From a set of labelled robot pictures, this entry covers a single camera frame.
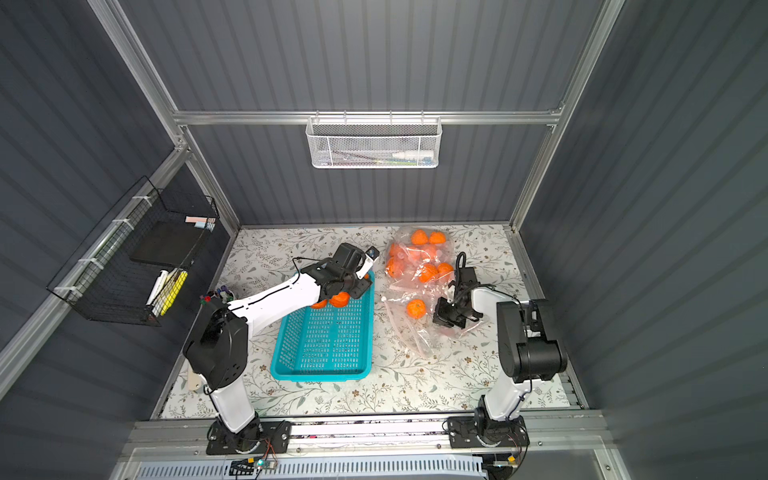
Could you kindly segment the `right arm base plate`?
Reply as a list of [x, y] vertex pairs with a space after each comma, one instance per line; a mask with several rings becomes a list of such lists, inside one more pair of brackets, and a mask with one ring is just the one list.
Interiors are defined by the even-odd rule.
[[530, 439], [524, 419], [481, 421], [469, 416], [448, 417], [442, 424], [453, 449], [503, 448], [524, 451]]

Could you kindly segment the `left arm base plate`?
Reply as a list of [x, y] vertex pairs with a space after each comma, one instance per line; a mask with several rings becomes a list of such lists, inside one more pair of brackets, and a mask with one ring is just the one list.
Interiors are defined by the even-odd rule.
[[240, 433], [233, 433], [220, 418], [216, 418], [206, 433], [206, 454], [282, 454], [288, 449], [292, 427], [293, 424], [286, 420], [262, 422], [256, 418]]

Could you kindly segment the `clear zip-top bag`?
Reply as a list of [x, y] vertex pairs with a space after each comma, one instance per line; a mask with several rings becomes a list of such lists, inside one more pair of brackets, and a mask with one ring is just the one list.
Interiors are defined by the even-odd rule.
[[[447, 237], [447, 242], [442, 245], [414, 246], [410, 242], [411, 234], [422, 229], [428, 235], [432, 231], [441, 231]], [[388, 246], [385, 262], [385, 274], [389, 286], [395, 291], [427, 291], [439, 287], [447, 287], [454, 280], [454, 272], [440, 277], [432, 282], [423, 284], [418, 280], [418, 270], [421, 265], [431, 263], [438, 266], [440, 263], [449, 263], [454, 266], [455, 256], [452, 238], [446, 230], [426, 227], [402, 227], [398, 229]]]
[[440, 340], [461, 338], [483, 322], [469, 305], [469, 297], [455, 300], [453, 281], [448, 286], [387, 288], [381, 296], [384, 312], [395, 335], [414, 354], [428, 358]]

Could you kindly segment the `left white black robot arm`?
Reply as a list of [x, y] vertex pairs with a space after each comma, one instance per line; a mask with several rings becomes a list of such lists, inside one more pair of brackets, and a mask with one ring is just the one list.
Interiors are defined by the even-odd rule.
[[285, 282], [249, 297], [225, 303], [203, 301], [182, 353], [198, 374], [230, 435], [259, 429], [257, 413], [243, 383], [251, 338], [305, 307], [347, 293], [358, 299], [373, 285], [368, 276], [380, 252], [341, 244], [333, 256], [312, 259]]

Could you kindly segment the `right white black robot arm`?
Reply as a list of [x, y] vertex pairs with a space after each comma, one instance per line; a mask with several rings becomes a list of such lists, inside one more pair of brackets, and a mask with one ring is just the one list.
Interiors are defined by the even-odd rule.
[[474, 431], [481, 436], [494, 427], [520, 425], [520, 409], [537, 383], [552, 380], [568, 365], [565, 349], [546, 333], [544, 300], [523, 301], [482, 283], [466, 265], [466, 254], [457, 255], [453, 296], [437, 300], [433, 322], [464, 330], [469, 323], [493, 321], [501, 373], [475, 409]]

